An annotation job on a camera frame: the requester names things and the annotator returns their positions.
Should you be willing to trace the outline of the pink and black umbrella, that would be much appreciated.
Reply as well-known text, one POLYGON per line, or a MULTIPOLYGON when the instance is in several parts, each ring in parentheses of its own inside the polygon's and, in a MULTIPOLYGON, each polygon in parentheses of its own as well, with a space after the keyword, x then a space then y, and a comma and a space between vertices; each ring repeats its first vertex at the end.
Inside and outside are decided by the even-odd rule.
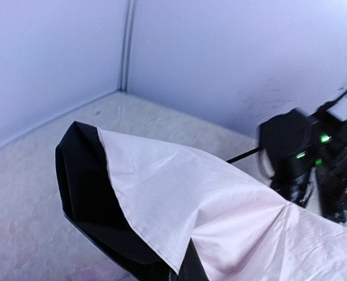
POLYGON ((70 125, 63 211, 138 280, 347 280, 347 227, 207 152, 70 125))

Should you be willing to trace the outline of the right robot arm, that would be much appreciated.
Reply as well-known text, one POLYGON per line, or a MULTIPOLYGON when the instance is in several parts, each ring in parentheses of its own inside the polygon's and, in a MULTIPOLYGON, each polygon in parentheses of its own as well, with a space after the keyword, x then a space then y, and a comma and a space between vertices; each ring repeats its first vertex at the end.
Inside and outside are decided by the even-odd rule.
POLYGON ((258 161, 267 156, 272 166, 270 188, 305 208, 313 174, 321 215, 340 224, 347 222, 347 119, 329 109, 345 96, 347 89, 311 115, 294 108, 259 125, 258 161))

